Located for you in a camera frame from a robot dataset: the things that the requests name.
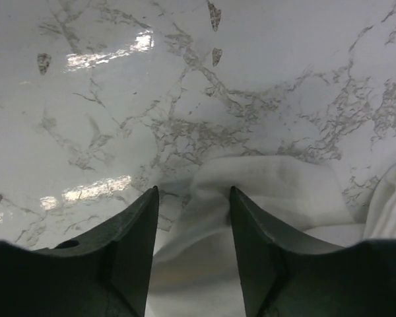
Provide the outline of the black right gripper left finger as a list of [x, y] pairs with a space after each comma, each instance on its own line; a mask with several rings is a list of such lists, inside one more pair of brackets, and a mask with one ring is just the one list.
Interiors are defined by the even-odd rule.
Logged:
[[0, 316], [143, 316], [158, 222], [157, 188], [55, 248], [0, 240]]

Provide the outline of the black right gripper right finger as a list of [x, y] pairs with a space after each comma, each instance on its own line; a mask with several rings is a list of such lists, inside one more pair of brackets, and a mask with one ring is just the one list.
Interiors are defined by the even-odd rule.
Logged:
[[396, 316], [396, 239], [343, 248], [268, 214], [238, 188], [229, 200], [247, 316]]

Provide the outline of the white t shirt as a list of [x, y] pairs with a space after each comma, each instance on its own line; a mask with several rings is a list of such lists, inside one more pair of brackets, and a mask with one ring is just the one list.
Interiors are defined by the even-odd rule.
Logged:
[[190, 185], [190, 202], [155, 253], [147, 316], [247, 316], [230, 221], [238, 188], [268, 214], [348, 248], [396, 239], [396, 164], [379, 181], [363, 223], [348, 210], [335, 173], [286, 156], [216, 158]]

